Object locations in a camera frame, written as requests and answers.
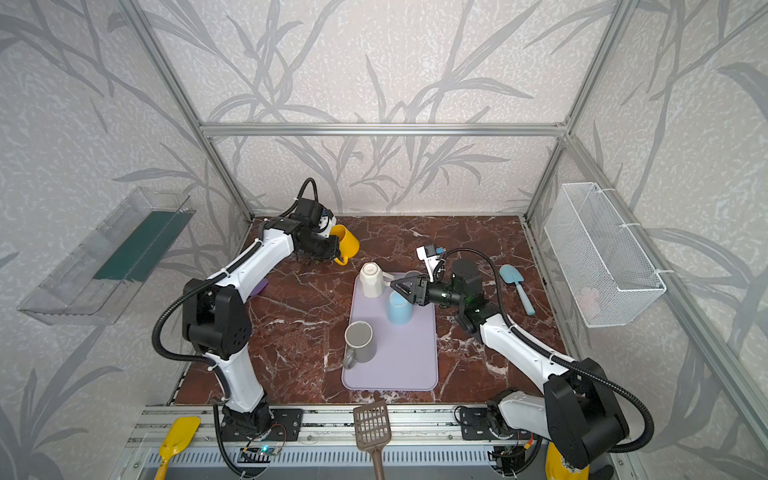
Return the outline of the yellow mug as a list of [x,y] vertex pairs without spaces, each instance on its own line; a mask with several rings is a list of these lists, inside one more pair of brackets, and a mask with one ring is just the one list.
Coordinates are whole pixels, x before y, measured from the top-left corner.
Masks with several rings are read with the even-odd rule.
[[351,258],[358,254],[360,242],[344,225],[335,225],[330,234],[339,240],[339,254],[334,261],[340,266],[345,266]]

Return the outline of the grey mug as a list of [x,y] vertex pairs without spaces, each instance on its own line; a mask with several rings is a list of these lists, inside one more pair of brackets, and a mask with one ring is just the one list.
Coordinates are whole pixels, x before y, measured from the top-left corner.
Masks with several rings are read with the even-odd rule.
[[372,326],[365,321],[355,321],[345,330],[346,351],[342,365],[351,369],[356,364],[370,362],[377,353]]

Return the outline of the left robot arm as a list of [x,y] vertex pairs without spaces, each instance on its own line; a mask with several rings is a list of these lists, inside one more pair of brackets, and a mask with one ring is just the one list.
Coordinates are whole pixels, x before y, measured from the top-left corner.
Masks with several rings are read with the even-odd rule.
[[[286,211],[262,222],[251,245],[217,273],[189,280],[153,327],[152,346],[161,357],[203,363],[214,373],[224,394],[220,411],[226,424],[251,438],[268,432],[273,416],[248,353],[253,326],[246,302],[292,254],[321,261],[339,258],[340,240],[331,234],[335,225],[333,212],[319,202],[316,181],[305,179]],[[172,352],[162,344],[163,327],[177,309],[182,310],[182,337],[194,354]]]

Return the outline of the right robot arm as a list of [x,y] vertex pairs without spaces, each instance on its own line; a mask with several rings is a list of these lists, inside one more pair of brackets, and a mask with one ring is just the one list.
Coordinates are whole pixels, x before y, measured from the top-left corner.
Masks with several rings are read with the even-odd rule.
[[537,396],[501,394],[488,405],[497,431],[507,436],[526,430],[548,440],[567,465],[579,470],[605,453],[642,449],[655,433],[648,407],[626,388],[609,380],[594,360],[573,359],[545,345],[514,322],[503,297],[486,296],[475,249],[454,251],[434,245],[418,248],[421,274],[390,280],[390,287],[413,305],[453,307],[470,336],[504,356],[539,389]]

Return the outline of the light blue mug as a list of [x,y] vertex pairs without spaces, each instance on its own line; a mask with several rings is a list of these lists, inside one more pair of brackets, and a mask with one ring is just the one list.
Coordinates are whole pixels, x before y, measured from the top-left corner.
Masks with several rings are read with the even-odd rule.
[[401,294],[393,291],[388,299],[387,318],[394,325],[405,325],[413,315],[413,304]]

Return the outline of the white faceted mug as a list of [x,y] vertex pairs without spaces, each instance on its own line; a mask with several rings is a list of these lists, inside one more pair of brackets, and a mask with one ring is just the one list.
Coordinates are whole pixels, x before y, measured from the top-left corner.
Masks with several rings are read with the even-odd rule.
[[367,298],[378,298],[395,277],[385,272],[376,262],[365,263],[358,275],[363,295]]

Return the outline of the lavender tray mat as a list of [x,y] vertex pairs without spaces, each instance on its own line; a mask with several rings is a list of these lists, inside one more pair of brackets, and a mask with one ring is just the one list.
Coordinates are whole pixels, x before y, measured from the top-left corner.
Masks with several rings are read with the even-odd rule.
[[387,287],[380,297],[367,298],[355,280],[349,325],[369,323],[377,353],[368,363],[342,368],[342,383],[349,390],[430,391],[438,383],[435,307],[414,306],[409,323],[394,325],[387,318],[392,292]]

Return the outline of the light blue spatula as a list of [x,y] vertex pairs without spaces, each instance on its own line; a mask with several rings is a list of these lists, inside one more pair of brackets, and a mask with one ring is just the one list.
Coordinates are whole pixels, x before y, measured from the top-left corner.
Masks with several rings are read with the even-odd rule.
[[526,314],[528,316],[534,316],[536,311],[522,286],[524,278],[521,272],[516,267],[505,264],[499,268],[499,275],[505,283],[515,287]]

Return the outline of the brown slotted spatula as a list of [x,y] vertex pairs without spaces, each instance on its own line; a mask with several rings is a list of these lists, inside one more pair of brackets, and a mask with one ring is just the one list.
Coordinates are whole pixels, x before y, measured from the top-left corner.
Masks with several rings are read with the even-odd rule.
[[352,409],[357,448],[371,456],[375,478],[384,480],[383,449],[392,439],[387,403],[378,400]]

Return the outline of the clear plastic shelf bin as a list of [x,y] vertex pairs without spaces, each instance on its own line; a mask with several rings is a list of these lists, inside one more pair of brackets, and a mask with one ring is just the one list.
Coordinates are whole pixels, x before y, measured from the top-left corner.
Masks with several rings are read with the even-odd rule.
[[18,306],[47,325],[112,325],[196,210],[191,196],[137,187]]

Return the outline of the yellow work glove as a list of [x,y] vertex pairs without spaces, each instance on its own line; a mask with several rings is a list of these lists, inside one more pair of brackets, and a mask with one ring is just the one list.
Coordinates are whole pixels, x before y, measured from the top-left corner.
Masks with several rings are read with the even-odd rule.
[[545,476],[547,480],[588,480],[590,466],[579,469],[570,465],[553,443],[547,447]]

